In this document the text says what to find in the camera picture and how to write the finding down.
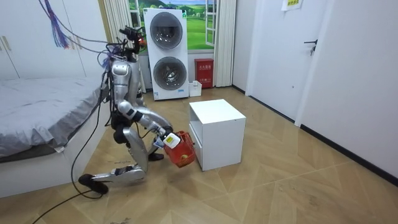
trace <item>washing machine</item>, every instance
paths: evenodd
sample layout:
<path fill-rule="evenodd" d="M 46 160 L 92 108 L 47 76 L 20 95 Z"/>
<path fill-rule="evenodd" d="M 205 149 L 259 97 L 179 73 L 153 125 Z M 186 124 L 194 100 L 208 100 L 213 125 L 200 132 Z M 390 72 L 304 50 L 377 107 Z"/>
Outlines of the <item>washing machine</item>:
<path fill-rule="evenodd" d="M 154 99 L 188 97 L 186 15 L 180 9 L 143 11 Z"/>

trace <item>mattress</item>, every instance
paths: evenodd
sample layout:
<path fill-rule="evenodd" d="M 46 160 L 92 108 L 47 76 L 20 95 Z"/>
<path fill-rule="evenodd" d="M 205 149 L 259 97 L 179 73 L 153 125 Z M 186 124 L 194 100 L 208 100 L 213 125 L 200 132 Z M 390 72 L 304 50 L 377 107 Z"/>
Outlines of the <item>mattress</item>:
<path fill-rule="evenodd" d="M 99 77 L 0 81 L 0 157 L 66 145 L 98 104 L 100 85 Z"/>

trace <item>green field picture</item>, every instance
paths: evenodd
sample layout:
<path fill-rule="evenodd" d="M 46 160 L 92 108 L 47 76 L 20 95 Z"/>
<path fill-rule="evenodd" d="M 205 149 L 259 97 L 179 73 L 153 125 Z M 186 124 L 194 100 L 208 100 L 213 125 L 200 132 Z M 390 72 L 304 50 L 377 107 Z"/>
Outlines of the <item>green field picture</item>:
<path fill-rule="evenodd" d="M 130 9 L 137 9 L 135 0 L 130 1 Z M 206 45 L 206 19 L 205 19 L 205 1 L 201 0 L 173 0 L 173 1 L 160 1 L 160 0 L 138 0 L 141 26 L 144 26 L 143 9 L 146 7 L 151 8 L 174 8 L 181 9 L 187 13 L 187 39 L 188 50 L 200 49 L 213 49 L 212 46 Z M 213 27 L 213 16 L 208 17 L 208 27 Z M 213 34 L 210 31 L 208 34 L 208 42 L 213 41 Z"/>

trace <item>wooden floor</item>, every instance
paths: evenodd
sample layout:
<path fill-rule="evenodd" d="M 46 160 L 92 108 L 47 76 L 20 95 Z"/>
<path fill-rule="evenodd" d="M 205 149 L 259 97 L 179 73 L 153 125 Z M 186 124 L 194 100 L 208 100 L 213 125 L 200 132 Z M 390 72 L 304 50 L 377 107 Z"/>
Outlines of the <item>wooden floor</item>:
<path fill-rule="evenodd" d="M 160 102 L 149 93 L 146 102 L 175 130 L 187 130 L 189 102 L 220 98 L 247 117 L 242 163 L 202 172 L 197 162 L 183 169 L 167 158 L 151 162 L 145 182 L 113 187 L 99 200 L 75 198 L 38 223 L 398 223 L 397 187 L 235 89 Z M 106 131 L 86 172 L 132 163 L 112 133 Z M 75 194 L 67 184 L 0 198 L 0 223 L 32 223 Z"/>

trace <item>curtain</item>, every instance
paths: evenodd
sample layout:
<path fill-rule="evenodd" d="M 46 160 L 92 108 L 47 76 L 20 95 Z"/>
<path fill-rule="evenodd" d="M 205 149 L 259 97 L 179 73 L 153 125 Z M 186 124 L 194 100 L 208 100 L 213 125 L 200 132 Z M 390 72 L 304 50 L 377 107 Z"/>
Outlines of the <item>curtain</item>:
<path fill-rule="evenodd" d="M 219 0 L 216 17 L 214 78 L 217 87 L 232 85 L 236 0 Z"/>
<path fill-rule="evenodd" d="M 124 26 L 132 27 L 130 6 L 128 0 L 104 0 L 106 16 L 113 42 L 117 37 L 123 40 L 124 35 L 119 32 Z"/>

